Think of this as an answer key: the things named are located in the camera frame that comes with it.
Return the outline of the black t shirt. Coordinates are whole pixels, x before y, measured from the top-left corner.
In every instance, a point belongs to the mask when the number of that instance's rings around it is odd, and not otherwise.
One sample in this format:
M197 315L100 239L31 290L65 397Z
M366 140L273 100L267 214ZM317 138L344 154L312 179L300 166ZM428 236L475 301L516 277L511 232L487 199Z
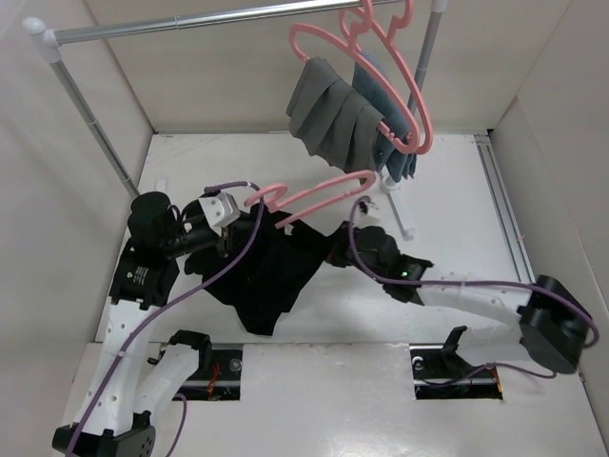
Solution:
M303 221L293 223L289 233L275 228L288 216L263 209L261 226L246 255L206 287L215 299L236 309L247 332L259 336L272 335L281 315L292 310L338 236L325 236Z

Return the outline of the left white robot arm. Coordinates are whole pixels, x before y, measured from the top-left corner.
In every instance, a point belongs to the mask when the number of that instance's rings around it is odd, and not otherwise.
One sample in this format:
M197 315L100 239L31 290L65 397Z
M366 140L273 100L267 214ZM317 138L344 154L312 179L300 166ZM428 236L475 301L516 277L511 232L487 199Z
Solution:
M206 375L212 364L209 336L179 330L148 376L140 376L156 321L175 304L169 294L180 273L177 260L225 245L224 231L239 215L225 186L206 189L184 209L161 191L132 201L98 365L75 418L55 430L54 450L65 456L151 454L162 413L189 376Z

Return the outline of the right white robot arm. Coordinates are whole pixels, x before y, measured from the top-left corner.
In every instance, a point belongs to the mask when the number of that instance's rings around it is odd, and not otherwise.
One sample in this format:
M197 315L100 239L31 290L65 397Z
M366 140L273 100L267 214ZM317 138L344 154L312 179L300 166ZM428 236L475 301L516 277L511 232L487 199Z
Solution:
M551 276L524 284L444 272L428 260L401 253L383 228L356 228L348 222L334 234L327 261L357 268L399 302L492 320L486 328L460 325L451 330L440 363L453 375L503 361L532 361L554 373L573 374L583 350L599 339L589 312Z

